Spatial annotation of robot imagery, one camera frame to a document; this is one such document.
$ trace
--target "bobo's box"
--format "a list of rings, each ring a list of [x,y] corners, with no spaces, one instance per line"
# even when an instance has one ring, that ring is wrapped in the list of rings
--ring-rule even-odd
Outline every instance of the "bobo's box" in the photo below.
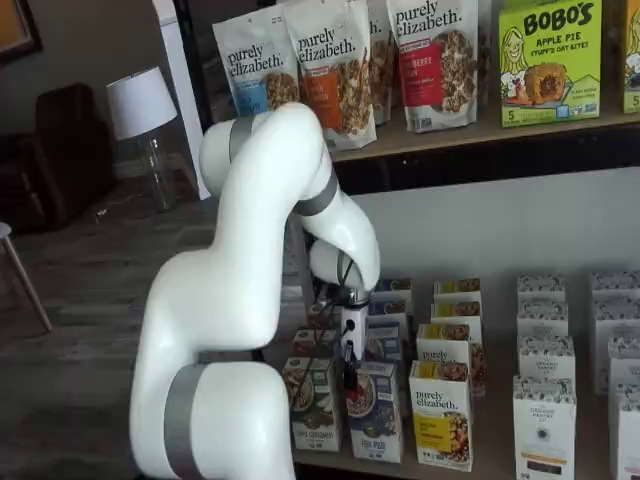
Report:
[[[502,126],[600,115],[601,0],[556,1],[500,13]]]
[[[358,388],[347,397],[353,456],[380,462],[402,461],[402,421],[393,363],[362,362]]]

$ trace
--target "cartoon girl illustration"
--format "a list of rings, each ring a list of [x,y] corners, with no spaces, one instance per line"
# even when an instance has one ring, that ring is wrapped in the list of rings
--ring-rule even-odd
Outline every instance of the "cartoon girl illustration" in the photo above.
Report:
[[[524,59],[524,37],[520,30],[511,27],[502,41],[502,98],[526,98],[524,74],[529,66]]]
[[[628,35],[625,83],[632,88],[640,87],[640,9],[631,17]]]

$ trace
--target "wooden floor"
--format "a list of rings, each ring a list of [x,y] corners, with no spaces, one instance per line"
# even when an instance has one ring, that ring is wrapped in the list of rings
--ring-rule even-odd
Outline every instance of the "wooden floor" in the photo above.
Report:
[[[211,243],[216,215],[215,200],[183,200],[156,214],[139,191],[139,184],[121,187],[68,228],[14,238],[54,331],[41,335],[34,314],[16,309],[0,280],[2,480],[138,474],[127,414],[147,291],[167,259]],[[282,315],[293,321],[281,324],[295,328],[304,305],[286,250]],[[278,341],[287,337],[279,332]]]

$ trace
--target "stool leg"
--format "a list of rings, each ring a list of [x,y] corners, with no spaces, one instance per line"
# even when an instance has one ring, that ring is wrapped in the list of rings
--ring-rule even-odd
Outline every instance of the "stool leg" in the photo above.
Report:
[[[31,284],[31,280],[29,280],[29,276],[27,275],[26,270],[22,266],[22,263],[18,258],[18,254],[13,248],[13,244],[11,243],[11,240],[9,239],[9,237],[5,237],[2,240],[2,245],[4,246],[4,249],[7,252],[9,260],[13,264],[13,267],[15,268],[16,273],[18,274],[18,277],[20,278],[20,281],[22,282],[22,285],[24,286],[24,289],[26,290],[27,295],[29,296],[29,300],[31,300],[31,304],[33,305],[33,308],[35,308],[36,313],[38,314],[38,317],[40,317],[42,326],[45,328],[47,332],[50,332],[53,328],[51,327],[51,322],[49,321],[47,312],[45,312],[44,308],[42,308],[42,304],[40,303],[40,297],[38,297],[38,293],[36,292],[36,289],[33,288],[33,285]]]

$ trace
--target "white lamp shade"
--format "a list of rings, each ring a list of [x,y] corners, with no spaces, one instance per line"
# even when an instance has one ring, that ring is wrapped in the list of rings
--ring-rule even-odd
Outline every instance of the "white lamp shade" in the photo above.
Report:
[[[178,114],[158,67],[107,85],[107,97],[118,140],[142,135]]]

